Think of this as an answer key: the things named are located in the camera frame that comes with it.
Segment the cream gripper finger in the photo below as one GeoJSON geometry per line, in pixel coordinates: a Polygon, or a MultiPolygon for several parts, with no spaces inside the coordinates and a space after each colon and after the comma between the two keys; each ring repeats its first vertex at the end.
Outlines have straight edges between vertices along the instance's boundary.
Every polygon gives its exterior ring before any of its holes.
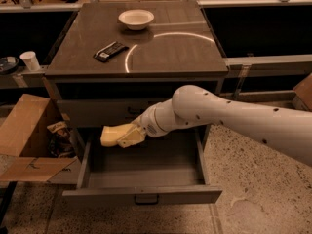
{"type": "Polygon", "coordinates": [[[130,129],[120,138],[117,140],[118,145],[126,148],[129,146],[133,146],[136,144],[139,144],[140,142],[136,142],[132,140],[132,129],[133,129],[133,124],[131,124],[132,126],[130,127],[130,129]]]}

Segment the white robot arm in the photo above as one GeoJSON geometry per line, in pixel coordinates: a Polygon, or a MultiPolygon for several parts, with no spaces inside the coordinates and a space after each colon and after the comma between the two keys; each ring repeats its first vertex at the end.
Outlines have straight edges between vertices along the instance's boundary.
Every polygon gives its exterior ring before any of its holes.
{"type": "Polygon", "coordinates": [[[222,125],[312,166],[311,112],[227,100],[193,85],[182,86],[170,99],[148,107],[117,143],[128,147],[147,136],[209,124],[222,125]]]}

